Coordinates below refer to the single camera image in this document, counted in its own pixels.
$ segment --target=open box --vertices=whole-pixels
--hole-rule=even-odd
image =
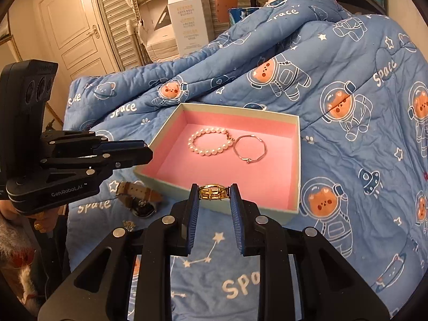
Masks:
[[[258,162],[246,163],[229,147],[223,153],[200,156],[188,140],[207,127],[221,127],[237,139],[254,134],[266,143]],[[226,142],[224,134],[198,137],[198,148],[213,149]],[[300,125],[290,114],[205,104],[180,104],[149,145],[153,160],[135,168],[136,175],[164,196],[184,200],[193,183],[203,186],[238,184],[242,199],[255,202],[262,214],[286,224],[298,213],[300,195]],[[256,159],[264,147],[255,138],[239,140],[243,157]],[[228,199],[201,200],[201,206],[230,214]]]

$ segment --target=blue blanket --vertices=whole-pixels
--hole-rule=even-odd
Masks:
[[[315,226],[393,315],[428,266],[425,83],[426,61],[390,18],[276,0],[188,57],[74,81],[64,129],[150,142],[180,102],[298,115],[300,214],[289,227]],[[138,182],[117,170],[70,204],[72,269],[110,230],[154,219],[115,200],[122,180]],[[256,320],[258,260],[239,256],[229,216],[201,209],[198,223],[192,255],[172,260],[174,320]]]

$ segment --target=person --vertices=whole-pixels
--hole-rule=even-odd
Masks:
[[[29,217],[36,219],[36,230],[47,233],[55,228],[58,216],[59,208],[53,208]],[[9,200],[0,200],[0,271],[22,304],[37,316],[40,294],[30,277],[37,253],[24,231],[23,219]]]

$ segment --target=camera lens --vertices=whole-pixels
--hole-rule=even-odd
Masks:
[[[29,104],[31,99],[33,98],[35,87],[36,87],[36,85],[34,84],[34,81],[31,81],[30,84],[28,85],[27,91],[25,93],[25,102],[27,104]]]
[[[52,81],[52,78],[49,80],[49,82],[48,82],[48,87],[46,88],[46,92],[49,94],[50,93],[50,91],[51,91],[51,89],[52,89],[52,84],[53,84],[53,81]]]
[[[39,82],[39,85],[37,86],[37,94],[36,94],[37,100],[40,100],[41,96],[44,93],[45,87],[46,87],[46,80],[44,79],[44,77],[42,77]]]

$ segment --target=wristwatch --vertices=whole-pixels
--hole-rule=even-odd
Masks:
[[[119,183],[116,197],[138,217],[149,217],[157,212],[162,195],[141,184]]]

